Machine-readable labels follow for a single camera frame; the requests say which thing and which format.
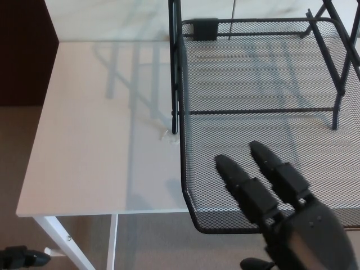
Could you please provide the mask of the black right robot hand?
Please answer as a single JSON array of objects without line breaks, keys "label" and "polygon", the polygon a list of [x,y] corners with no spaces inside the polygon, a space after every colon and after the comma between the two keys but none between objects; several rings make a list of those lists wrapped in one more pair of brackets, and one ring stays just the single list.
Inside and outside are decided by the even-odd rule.
[{"label": "black right robot hand", "polygon": [[351,241],[334,212],[309,189],[307,180],[288,162],[258,141],[251,156],[272,190],[294,213],[285,216],[262,182],[251,178],[227,155],[214,158],[226,189],[263,235],[271,261],[245,258],[241,269],[359,269]]}]

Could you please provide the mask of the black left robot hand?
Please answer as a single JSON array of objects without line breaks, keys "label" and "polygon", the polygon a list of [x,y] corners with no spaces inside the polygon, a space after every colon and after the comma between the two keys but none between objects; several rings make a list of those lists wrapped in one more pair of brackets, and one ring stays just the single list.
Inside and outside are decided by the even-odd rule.
[{"label": "black left robot hand", "polygon": [[48,254],[29,250],[26,246],[12,246],[1,250],[1,269],[42,267],[50,260]]}]

